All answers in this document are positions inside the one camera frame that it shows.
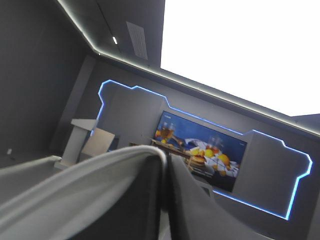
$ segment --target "air vent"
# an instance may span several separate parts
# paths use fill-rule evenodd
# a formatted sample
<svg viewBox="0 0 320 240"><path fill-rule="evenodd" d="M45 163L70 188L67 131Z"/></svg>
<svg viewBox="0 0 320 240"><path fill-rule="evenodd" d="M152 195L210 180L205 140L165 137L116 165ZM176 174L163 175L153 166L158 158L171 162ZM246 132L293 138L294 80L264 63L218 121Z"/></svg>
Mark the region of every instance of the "air vent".
<svg viewBox="0 0 320 240"><path fill-rule="evenodd" d="M126 22L126 25L129 30L134 54L139 58L148 60L144 28L128 21Z"/></svg>

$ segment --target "recessed ceiling light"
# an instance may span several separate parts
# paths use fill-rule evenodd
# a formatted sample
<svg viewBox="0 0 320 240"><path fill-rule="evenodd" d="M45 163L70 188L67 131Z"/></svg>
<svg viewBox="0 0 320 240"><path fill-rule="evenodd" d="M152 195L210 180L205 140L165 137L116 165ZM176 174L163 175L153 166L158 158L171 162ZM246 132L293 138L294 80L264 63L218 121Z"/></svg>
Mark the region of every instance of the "recessed ceiling light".
<svg viewBox="0 0 320 240"><path fill-rule="evenodd" d="M117 39L114 36L112 38L113 38L114 43L118 44Z"/></svg>

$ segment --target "display screen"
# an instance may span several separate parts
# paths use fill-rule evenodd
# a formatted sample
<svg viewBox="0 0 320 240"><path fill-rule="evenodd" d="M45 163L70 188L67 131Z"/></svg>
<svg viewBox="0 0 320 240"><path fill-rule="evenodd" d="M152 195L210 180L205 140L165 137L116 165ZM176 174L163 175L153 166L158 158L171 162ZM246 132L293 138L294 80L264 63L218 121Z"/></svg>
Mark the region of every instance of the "display screen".
<svg viewBox="0 0 320 240"><path fill-rule="evenodd" d="M233 190L247 146L245 141L166 111L154 139L190 156L191 173L196 178L229 192Z"/></svg>
<svg viewBox="0 0 320 240"><path fill-rule="evenodd" d="M320 113L320 1L165 1L161 68L288 116Z"/></svg>

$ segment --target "podium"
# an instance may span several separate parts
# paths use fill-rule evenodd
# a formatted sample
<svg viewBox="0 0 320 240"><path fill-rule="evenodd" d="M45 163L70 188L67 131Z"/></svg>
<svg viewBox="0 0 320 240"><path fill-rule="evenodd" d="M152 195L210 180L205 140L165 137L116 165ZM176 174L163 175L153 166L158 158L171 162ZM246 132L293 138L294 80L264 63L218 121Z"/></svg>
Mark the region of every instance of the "podium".
<svg viewBox="0 0 320 240"><path fill-rule="evenodd" d="M62 160L56 162L54 167L63 170L77 163L87 135L96 127L96 123L96 119L72 119L73 130L65 147Z"/></svg>

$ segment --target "gray ceiling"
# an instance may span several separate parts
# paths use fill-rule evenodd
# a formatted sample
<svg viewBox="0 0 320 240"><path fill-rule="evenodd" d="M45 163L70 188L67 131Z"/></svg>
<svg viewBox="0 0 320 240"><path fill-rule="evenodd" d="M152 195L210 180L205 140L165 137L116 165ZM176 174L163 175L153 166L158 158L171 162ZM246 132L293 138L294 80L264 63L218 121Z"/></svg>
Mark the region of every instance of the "gray ceiling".
<svg viewBox="0 0 320 240"><path fill-rule="evenodd" d="M165 0L60 0L90 42L117 58L160 67ZM147 61L134 53L127 21L144 29Z"/></svg>

